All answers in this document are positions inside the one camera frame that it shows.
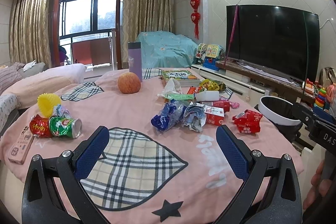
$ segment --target black trash bag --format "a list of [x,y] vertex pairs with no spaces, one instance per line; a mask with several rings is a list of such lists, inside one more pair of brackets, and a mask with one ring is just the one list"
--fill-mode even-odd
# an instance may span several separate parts
[[[262,103],[271,111],[276,114],[283,116],[288,119],[297,120],[296,117],[292,114],[292,106],[285,101],[279,100],[277,97],[264,97],[262,99]],[[256,105],[254,108],[259,111],[259,105]],[[289,141],[293,142],[295,137],[300,137],[299,130],[303,126],[303,122],[300,122],[297,126],[283,126],[281,124],[274,123],[269,120],[271,123],[275,125],[275,127],[280,131],[280,133]]]

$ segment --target metal bolt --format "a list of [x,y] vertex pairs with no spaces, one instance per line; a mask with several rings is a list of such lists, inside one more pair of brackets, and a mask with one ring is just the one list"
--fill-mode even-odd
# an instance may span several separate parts
[[69,157],[70,155],[71,155],[71,151],[70,151],[70,150],[65,150],[65,151],[62,153],[62,156],[63,156],[64,158]]
[[261,156],[261,152],[260,152],[259,150],[253,150],[253,151],[252,151],[252,154],[253,154],[253,156],[255,156],[255,157],[260,157],[260,156]]
[[37,161],[37,160],[39,160],[40,159],[40,155],[35,155],[34,157],[33,157],[33,161]]
[[288,154],[284,154],[284,158],[285,158],[286,160],[291,160],[291,159],[292,159],[292,157],[291,157],[290,155],[288,155]]

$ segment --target purple thermos bottle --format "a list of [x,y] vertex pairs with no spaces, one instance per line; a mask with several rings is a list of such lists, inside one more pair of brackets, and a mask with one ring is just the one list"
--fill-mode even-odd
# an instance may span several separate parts
[[142,82],[141,42],[128,43],[128,67]]

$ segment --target human hand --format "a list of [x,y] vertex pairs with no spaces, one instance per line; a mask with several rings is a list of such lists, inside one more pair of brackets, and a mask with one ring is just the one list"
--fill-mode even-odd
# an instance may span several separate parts
[[306,210],[316,199],[316,189],[317,188],[319,189],[319,193],[321,194],[321,196],[325,197],[325,195],[327,194],[332,184],[332,180],[324,179],[321,181],[319,185],[319,182],[322,176],[323,166],[324,166],[324,160],[320,163],[319,167],[317,167],[316,174],[313,175],[313,177],[311,178],[310,183],[312,185],[312,188],[309,190],[307,197],[303,202],[302,207],[304,210]]

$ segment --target tv screen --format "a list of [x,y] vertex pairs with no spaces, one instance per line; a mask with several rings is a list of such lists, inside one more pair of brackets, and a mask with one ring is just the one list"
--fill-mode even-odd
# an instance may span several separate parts
[[[235,6],[227,6],[226,51]],[[315,81],[320,54],[319,17],[314,13],[270,5],[239,5],[229,57],[265,66],[296,79]]]

